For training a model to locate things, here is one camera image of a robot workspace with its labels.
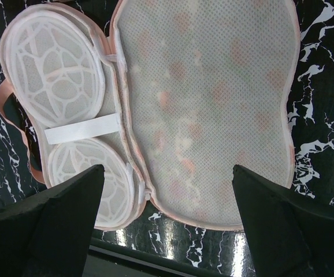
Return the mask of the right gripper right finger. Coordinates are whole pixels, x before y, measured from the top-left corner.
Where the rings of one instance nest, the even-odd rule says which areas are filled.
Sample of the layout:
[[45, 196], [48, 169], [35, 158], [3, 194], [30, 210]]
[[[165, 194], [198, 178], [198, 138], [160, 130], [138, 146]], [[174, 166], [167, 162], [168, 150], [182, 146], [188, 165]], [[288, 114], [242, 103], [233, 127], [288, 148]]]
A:
[[232, 186], [257, 276], [334, 276], [334, 207], [240, 165]]

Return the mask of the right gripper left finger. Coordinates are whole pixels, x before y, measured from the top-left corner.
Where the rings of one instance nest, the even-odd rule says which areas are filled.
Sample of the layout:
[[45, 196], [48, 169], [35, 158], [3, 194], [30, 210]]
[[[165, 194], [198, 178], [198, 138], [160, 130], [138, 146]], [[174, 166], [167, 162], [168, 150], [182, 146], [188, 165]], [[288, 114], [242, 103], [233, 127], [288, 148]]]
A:
[[82, 276], [104, 173], [91, 166], [0, 208], [0, 276]]

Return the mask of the pink mesh laundry bag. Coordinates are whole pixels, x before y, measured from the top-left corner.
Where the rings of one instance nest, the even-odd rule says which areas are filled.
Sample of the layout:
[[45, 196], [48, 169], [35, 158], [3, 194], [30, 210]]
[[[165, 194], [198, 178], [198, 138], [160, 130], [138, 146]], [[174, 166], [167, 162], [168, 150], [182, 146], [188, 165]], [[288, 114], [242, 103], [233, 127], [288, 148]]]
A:
[[109, 34], [63, 3], [20, 12], [0, 43], [0, 108], [31, 121], [48, 188], [95, 164], [95, 227], [153, 203], [174, 220], [240, 230], [240, 164], [289, 188], [287, 101], [299, 57], [293, 1], [119, 1]]

